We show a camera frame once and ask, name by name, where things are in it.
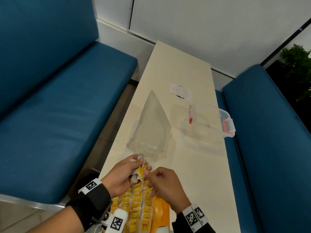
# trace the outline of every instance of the blue bench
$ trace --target blue bench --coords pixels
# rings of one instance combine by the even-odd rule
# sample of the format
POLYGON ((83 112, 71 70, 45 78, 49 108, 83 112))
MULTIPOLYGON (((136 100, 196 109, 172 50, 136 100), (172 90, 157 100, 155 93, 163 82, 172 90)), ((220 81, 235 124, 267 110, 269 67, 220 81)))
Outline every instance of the blue bench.
POLYGON ((225 145, 241 232, 311 232, 309 131, 260 65, 216 96, 237 130, 225 145))
POLYGON ((137 66, 91 0, 0 1, 0 194, 57 204, 137 66))

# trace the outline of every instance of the black wristband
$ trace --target black wristband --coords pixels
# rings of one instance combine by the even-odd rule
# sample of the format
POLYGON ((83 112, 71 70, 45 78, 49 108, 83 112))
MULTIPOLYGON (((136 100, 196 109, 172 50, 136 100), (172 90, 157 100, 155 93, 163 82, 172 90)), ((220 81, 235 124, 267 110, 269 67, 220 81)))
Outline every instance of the black wristband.
POLYGON ((66 206, 71 206, 78 215, 84 231, 100 222, 111 205, 110 194, 103 184, 84 195, 80 192, 66 206))

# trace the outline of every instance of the blue backrest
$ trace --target blue backrest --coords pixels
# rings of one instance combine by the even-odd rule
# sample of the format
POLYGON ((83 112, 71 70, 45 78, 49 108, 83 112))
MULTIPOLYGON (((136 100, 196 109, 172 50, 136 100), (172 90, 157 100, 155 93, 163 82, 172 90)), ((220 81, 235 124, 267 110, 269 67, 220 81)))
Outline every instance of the blue backrest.
POLYGON ((91 0, 0 0, 0 114, 97 38, 91 0))
POLYGON ((311 232, 311 134, 260 65, 223 94, 264 232, 311 232))

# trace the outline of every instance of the left hand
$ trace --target left hand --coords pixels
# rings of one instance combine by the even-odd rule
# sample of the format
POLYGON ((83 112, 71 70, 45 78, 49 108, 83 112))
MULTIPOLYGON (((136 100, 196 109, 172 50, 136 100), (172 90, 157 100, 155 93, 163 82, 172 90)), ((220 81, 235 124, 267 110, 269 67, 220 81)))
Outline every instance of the left hand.
MULTIPOLYGON (((135 183, 131 183, 132 169, 140 167, 144 158, 137 159, 138 154, 133 154, 119 163, 117 163, 110 172, 101 179, 103 185, 109 191, 111 199, 125 193, 128 188, 132 187, 135 183), (135 162, 130 162, 130 159, 137 159, 135 162)), ((151 171, 152 167, 149 166, 146 170, 151 171)))

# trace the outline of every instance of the white table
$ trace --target white table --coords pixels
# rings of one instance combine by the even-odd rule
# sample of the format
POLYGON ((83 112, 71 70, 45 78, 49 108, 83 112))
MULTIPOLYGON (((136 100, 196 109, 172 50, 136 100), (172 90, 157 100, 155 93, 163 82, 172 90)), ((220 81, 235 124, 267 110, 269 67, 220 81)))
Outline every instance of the white table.
MULTIPOLYGON (((164 166, 177 173, 190 201, 201 207, 217 233, 240 232, 225 143, 202 143, 181 133, 178 124, 185 118, 190 102, 169 94, 171 83, 191 90, 193 101, 218 107, 210 65, 158 41, 99 177, 132 154, 126 143, 153 90, 173 127, 167 153, 151 160, 153 168, 164 166)), ((170 222, 175 219, 176 214, 170 210, 170 222)))

